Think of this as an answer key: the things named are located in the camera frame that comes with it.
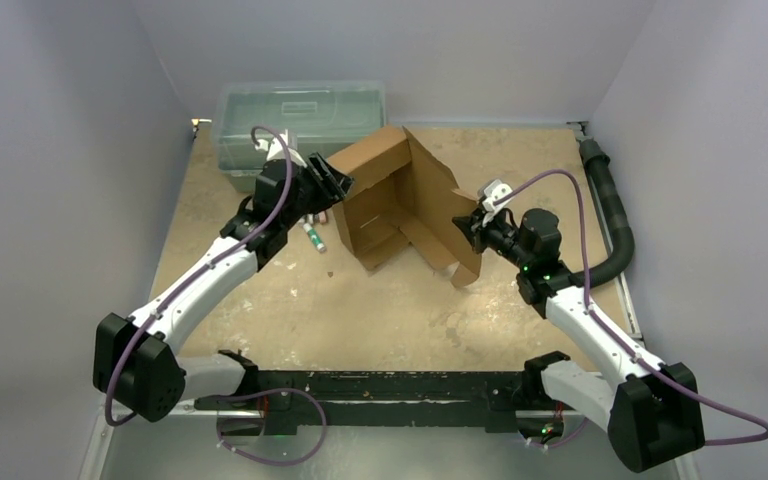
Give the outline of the brown cardboard box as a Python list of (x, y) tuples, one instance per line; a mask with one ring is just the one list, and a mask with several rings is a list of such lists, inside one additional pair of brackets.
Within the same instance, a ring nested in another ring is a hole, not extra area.
[(435, 270), (456, 267), (456, 288), (478, 280), (482, 259), (453, 223), (478, 206), (412, 132), (386, 126), (328, 158), (354, 179), (332, 208), (343, 245), (368, 271), (413, 246)]

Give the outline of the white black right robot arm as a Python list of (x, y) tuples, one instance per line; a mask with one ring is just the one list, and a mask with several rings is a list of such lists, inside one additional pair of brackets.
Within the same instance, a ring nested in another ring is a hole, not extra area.
[(697, 390), (681, 363), (664, 365), (622, 329), (603, 319), (584, 282), (560, 258), (559, 220), (543, 209), (527, 211), (518, 225), (505, 213), (486, 219), (482, 209), (452, 220), (477, 253), (492, 250), (518, 269), (524, 302), (566, 334), (597, 373), (584, 371), (555, 351), (525, 362), (513, 398), (544, 407), (551, 401), (581, 413), (607, 433), (625, 467), (643, 472), (705, 444), (697, 401), (671, 387)]

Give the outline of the clear plastic storage bin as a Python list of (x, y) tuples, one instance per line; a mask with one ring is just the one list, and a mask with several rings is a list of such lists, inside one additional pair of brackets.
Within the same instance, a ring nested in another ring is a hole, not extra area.
[(253, 190), (265, 154), (255, 149), (257, 125), (288, 130), (297, 151), (327, 158), (387, 124), (380, 81), (296, 81), (227, 84), (212, 119), (219, 172), (241, 193)]

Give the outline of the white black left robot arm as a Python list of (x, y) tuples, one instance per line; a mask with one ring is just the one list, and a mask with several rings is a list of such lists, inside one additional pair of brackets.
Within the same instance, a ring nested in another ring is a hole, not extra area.
[(267, 161), (254, 191), (206, 253), (166, 291), (127, 316), (111, 313), (95, 333), (92, 382), (111, 426), (166, 417), (181, 401), (220, 396), (244, 409), (257, 399), (254, 364), (227, 351), (187, 361), (178, 354), (195, 328), (233, 290), (260, 272), (309, 214), (348, 196), (355, 180), (312, 154)]

